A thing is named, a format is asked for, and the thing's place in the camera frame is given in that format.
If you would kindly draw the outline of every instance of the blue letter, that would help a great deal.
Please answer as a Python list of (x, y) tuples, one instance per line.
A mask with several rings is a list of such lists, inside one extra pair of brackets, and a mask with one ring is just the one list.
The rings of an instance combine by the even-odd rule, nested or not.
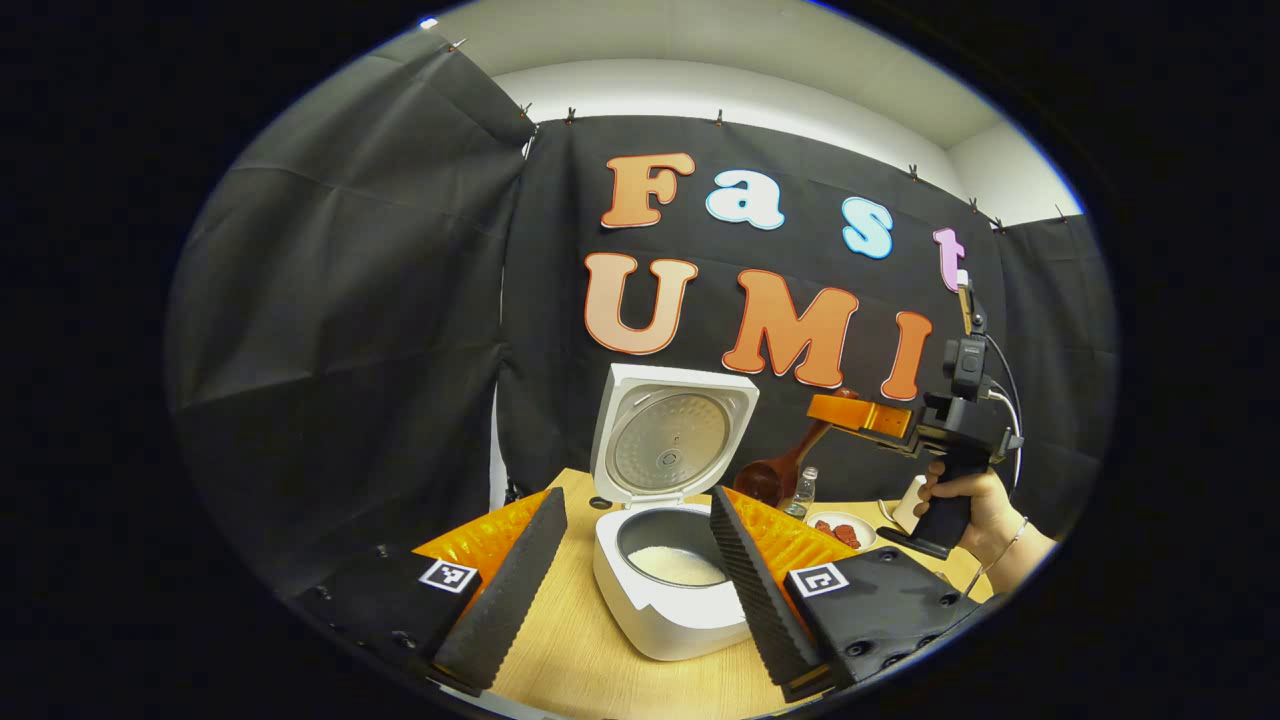
[[(745, 182), (746, 187), (733, 187)], [(707, 211), (726, 223), (746, 220), (762, 231), (782, 227), (786, 218), (778, 213), (778, 183), (773, 178), (751, 170), (724, 170), (716, 176), (716, 184), (724, 190), (707, 196)]]
[(850, 197), (840, 206), (840, 211), (850, 225), (845, 228), (845, 245), (850, 250), (879, 260), (893, 249), (893, 238), (888, 234), (893, 229), (893, 218), (883, 205)]

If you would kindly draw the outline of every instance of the white bowl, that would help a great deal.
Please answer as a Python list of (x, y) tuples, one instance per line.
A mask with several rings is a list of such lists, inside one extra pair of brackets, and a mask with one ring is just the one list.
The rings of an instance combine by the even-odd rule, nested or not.
[(822, 512), (814, 512), (804, 519), (805, 524), (813, 528), (818, 524), (818, 520), (826, 520), (831, 529), (835, 530), (838, 525), (852, 525), (854, 533), (858, 536), (858, 543), (861, 547), (858, 552), (865, 552), (867, 548), (876, 544), (879, 536), (876, 534), (876, 528), (870, 523), (863, 520), (856, 515), (850, 515), (849, 512), (836, 512), (835, 510), (827, 510)]

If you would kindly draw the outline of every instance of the white rice cooker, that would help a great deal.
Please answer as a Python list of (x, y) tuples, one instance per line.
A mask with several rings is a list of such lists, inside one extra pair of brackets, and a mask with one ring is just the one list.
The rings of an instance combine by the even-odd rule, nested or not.
[(710, 532), (684, 500), (728, 469), (759, 397), (746, 378), (614, 364), (591, 448), (596, 493), (622, 503), (595, 524), (595, 582), (627, 639), (687, 660), (746, 639), (746, 615)]

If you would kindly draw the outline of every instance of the orange letter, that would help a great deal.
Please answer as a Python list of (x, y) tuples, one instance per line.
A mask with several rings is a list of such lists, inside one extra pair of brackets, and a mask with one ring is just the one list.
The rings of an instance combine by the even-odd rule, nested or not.
[(915, 400), (915, 377), (920, 372), (924, 338), (933, 332), (933, 323), (915, 313), (897, 314), (897, 355), (893, 372), (881, 384), (881, 395), (890, 400)]
[(842, 290), (824, 288), (797, 319), (791, 292), (781, 275), (742, 270), (737, 282), (746, 288), (746, 307), (737, 332), (737, 346), (724, 354), (724, 366), (740, 373), (763, 370), (763, 337), (769, 341), (769, 360), (776, 375), (786, 374), (808, 347), (804, 364), (796, 368), (796, 379), (810, 386), (840, 387), (845, 379), (840, 372), (840, 356), (845, 351), (849, 318), (858, 310), (858, 299)]
[(684, 260), (654, 260), (649, 272), (658, 277), (658, 300), (653, 304), (653, 320), (643, 331), (622, 324), (622, 290), (627, 275), (635, 272), (635, 258), (614, 252), (593, 252), (586, 256), (591, 279), (586, 283), (586, 332), (609, 350), (649, 355), (671, 345), (680, 325), (680, 305), (685, 284), (698, 277), (698, 265)]
[(676, 176), (671, 168), (682, 176), (694, 172), (694, 159), (685, 152), (667, 155), (636, 155), (634, 158), (614, 158), (608, 163), (613, 169), (613, 208), (600, 217), (600, 224), (607, 228), (643, 228), (657, 224), (662, 213), (649, 206), (649, 195), (658, 196), (663, 205), (676, 197)]

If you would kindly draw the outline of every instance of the table top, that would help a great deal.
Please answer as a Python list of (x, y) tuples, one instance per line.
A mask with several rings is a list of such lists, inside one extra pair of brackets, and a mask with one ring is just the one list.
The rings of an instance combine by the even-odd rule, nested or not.
[[(813, 700), (783, 702), (750, 638), (678, 662), (650, 660), (636, 651), (613, 620), (591, 571), (595, 521), (622, 506), (591, 507), (595, 487), (586, 473), (564, 470), (552, 487), (564, 489), (568, 528), (490, 692), (588, 720), (741, 720)], [(694, 496), (687, 502), (708, 505), (710, 496)], [(886, 501), (886, 506), (892, 512), (897, 502)], [(876, 502), (814, 502), (810, 507), (812, 512), (823, 510), (856, 515), (876, 528), (890, 524)], [(882, 543), (892, 544), (878, 538), (874, 547)], [(978, 561), (963, 550), (942, 561), (896, 547), (929, 570), (943, 573), (961, 591), (978, 571)], [(970, 597), (984, 602), (991, 594), (991, 584), (982, 578)]]

